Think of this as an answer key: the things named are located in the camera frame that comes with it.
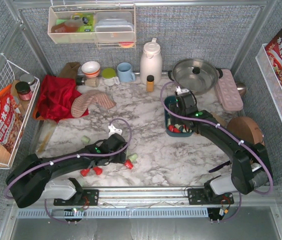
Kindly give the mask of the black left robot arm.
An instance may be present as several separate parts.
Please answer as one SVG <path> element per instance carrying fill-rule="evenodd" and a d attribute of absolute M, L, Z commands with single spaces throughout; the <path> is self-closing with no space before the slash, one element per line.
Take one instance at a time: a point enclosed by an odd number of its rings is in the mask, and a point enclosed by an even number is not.
<path fill-rule="evenodd" d="M 107 139 L 57 157 L 39 158 L 28 155 L 6 178 L 6 198 L 15 200 L 19 208 L 35 203 L 49 181 L 74 171 L 108 164 L 124 164 L 128 142 L 115 133 Z"/>

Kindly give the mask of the teal plastic storage basket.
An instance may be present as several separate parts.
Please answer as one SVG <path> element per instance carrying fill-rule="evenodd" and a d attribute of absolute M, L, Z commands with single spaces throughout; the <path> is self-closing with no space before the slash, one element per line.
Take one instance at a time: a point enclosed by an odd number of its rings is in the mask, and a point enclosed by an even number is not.
<path fill-rule="evenodd" d="M 164 100 L 164 104 L 170 111 L 175 112 L 175 107 L 176 107 L 175 96 L 166 97 Z M 167 135 L 174 138 L 186 138 L 186 137 L 190 137 L 193 134 L 192 130 L 186 128 L 186 126 L 182 124 L 182 119 L 178 119 L 173 115 L 170 115 L 170 113 L 167 112 L 166 110 L 164 110 L 164 114 L 165 114 L 165 129 Z M 169 125 L 174 125 L 175 128 L 178 128 L 181 131 L 181 133 L 169 131 L 168 129 Z"/>

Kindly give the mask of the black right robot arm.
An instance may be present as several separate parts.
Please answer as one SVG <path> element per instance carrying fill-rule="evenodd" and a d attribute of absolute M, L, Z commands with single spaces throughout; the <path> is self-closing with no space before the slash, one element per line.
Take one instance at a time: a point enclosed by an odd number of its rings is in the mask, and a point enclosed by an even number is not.
<path fill-rule="evenodd" d="M 269 184 L 273 190 L 273 173 L 267 150 L 261 143 L 251 144 L 237 138 L 206 110 L 199 111 L 190 92 L 176 91 L 176 101 L 166 108 L 171 118 L 219 147 L 230 159 L 231 173 L 208 181 L 207 188 L 219 196 L 229 192 L 247 195 Z"/>

